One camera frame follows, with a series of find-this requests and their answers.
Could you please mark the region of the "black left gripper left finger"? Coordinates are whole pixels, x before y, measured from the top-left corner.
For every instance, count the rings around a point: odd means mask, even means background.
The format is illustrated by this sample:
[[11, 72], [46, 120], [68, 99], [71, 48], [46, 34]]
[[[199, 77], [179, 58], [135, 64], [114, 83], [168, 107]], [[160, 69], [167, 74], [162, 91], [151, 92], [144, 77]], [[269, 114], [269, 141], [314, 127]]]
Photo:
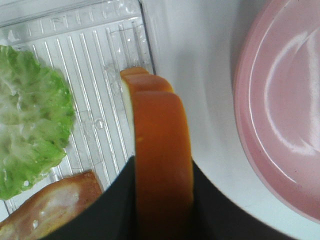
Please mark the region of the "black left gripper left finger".
[[136, 240], [135, 157], [85, 211], [43, 240]]

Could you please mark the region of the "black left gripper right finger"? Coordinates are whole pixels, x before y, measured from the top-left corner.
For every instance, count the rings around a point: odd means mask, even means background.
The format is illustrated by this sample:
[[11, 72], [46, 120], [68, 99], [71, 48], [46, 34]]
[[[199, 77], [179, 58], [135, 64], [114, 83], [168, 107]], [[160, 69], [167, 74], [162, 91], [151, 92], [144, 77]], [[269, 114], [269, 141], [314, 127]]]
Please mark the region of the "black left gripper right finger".
[[221, 193], [195, 162], [192, 240], [293, 240], [251, 216]]

